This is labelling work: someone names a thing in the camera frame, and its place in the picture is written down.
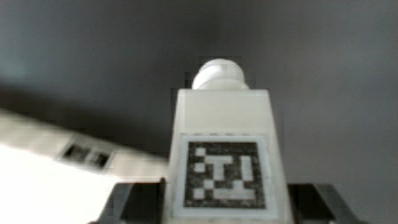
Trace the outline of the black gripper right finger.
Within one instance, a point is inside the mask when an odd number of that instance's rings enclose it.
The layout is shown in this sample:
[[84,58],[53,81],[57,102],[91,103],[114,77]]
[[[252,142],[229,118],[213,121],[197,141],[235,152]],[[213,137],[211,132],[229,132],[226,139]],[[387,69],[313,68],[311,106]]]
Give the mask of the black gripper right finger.
[[368,224],[348,207],[331,184],[288,184],[295,224]]

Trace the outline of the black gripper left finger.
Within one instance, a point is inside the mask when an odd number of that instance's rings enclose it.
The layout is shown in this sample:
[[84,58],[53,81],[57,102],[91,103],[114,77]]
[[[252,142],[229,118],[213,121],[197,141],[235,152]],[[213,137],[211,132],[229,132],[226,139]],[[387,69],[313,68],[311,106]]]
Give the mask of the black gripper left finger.
[[162,224],[165,179],[117,183],[98,219],[87,224]]

